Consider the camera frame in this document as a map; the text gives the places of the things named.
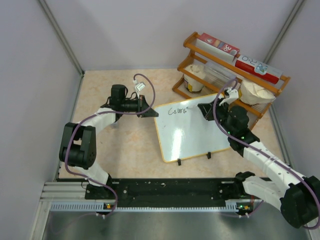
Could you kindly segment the yellow framed whiteboard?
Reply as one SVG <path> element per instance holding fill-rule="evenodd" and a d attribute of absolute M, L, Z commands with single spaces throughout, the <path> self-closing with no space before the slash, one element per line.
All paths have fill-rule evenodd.
<path fill-rule="evenodd" d="M 156 106 L 154 118 L 162 159 L 166 163 L 227 150 L 227 136 L 215 121 L 206 120 L 198 104 L 210 103 L 215 94 Z"/>

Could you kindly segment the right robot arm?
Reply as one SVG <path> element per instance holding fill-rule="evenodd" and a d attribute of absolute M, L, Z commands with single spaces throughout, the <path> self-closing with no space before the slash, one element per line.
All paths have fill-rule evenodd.
<path fill-rule="evenodd" d="M 221 100 L 197 106 L 207 121 L 215 121 L 227 136 L 230 147 L 244 159 L 258 166 L 269 178 L 251 172 L 236 175 L 233 192 L 239 198 L 252 195 L 279 210 L 294 228 L 306 227 L 320 218 L 320 181 L 306 177 L 273 155 L 248 127 L 247 111 Z"/>

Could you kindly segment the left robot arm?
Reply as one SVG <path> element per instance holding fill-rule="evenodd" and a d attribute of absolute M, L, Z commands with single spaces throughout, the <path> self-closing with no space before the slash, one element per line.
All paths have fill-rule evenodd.
<path fill-rule="evenodd" d="M 134 92 L 128 97 L 126 86 L 114 84 L 106 103 L 93 115 L 78 123 L 68 122 L 64 126 L 59 160 L 64 162 L 68 173 L 84 177 L 90 184 L 96 186 L 96 192 L 102 198 L 109 198 L 113 194 L 114 187 L 110 175 L 96 160 L 97 135 L 115 124 L 123 115 L 136 115 L 139 118 L 159 116 L 141 94 L 145 86 L 143 82 L 137 83 Z"/>

